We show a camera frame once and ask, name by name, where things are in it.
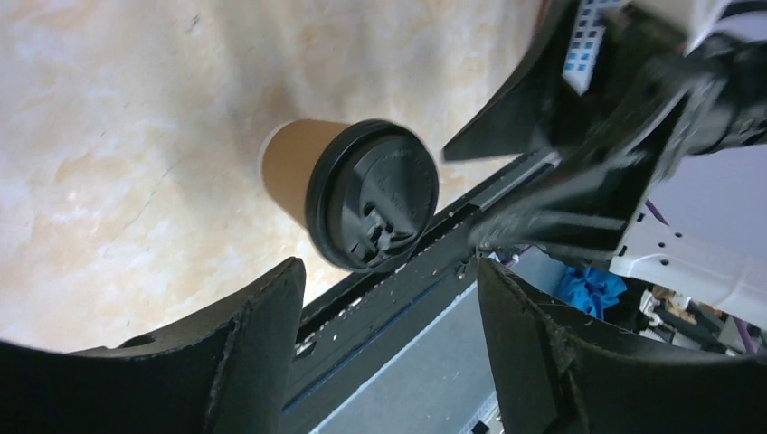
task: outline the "marble surface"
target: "marble surface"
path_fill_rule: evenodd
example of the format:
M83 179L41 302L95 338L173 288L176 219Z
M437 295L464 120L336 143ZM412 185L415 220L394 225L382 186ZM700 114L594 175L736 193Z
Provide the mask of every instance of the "marble surface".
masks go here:
M118 345L287 256L260 185L295 118L389 118L434 155L524 53L536 0L0 2L0 338ZM504 161L440 164L440 206Z

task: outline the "wire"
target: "wire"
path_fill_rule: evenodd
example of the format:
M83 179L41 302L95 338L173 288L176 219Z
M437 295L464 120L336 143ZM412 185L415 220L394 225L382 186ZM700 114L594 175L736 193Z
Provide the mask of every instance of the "wire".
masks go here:
M666 219L663 218L663 214L660 213L660 210L656 208L656 206L650 202L647 201L645 203L650 211L650 213L658 219L659 222L665 224L668 226L668 222L666 222ZM743 341L743 347L745 348L745 352L748 354L756 355L756 348L753 346L753 341L751 340L751 336L748 334L748 324L743 321L741 318L733 316L735 321L735 326L738 327L738 334L741 336L741 340Z
M745 352L751 355L756 355L756 348L753 346L753 341L751 340L751 336L748 334L748 323L743 321L741 318L735 318L735 326L738 327L738 333L741 336L741 339L743 339L743 347L745 348Z
M668 222L666 222L666 219L663 218L663 214L660 213L658 208L656 208L655 205L650 200L647 200L645 204L647 205L649 212L652 214L653 217L656 218L656 220L668 226Z

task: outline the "gray panel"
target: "gray panel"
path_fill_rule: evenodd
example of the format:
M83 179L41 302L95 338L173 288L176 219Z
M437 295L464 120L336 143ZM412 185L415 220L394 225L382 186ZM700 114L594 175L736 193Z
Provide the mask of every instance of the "gray panel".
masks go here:
M514 267L547 291L563 270L539 250ZM495 405L474 283L312 432L468 432Z

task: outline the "blue cloth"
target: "blue cloth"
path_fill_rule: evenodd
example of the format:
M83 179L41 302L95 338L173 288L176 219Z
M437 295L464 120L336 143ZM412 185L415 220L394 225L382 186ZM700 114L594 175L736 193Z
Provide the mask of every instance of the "blue cloth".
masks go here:
M618 276L598 269L569 267L554 295L583 312L604 319L604 309L618 304L626 283Z

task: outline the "black plastic lid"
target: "black plastic lid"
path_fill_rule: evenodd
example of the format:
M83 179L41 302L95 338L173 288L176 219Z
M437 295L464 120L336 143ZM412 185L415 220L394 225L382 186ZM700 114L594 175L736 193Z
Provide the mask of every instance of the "black plastic lid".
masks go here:
M307 192L307 230L338 267L391 271L415 250L439 190L437 166L413 133L365 120L341 132L317 162Z

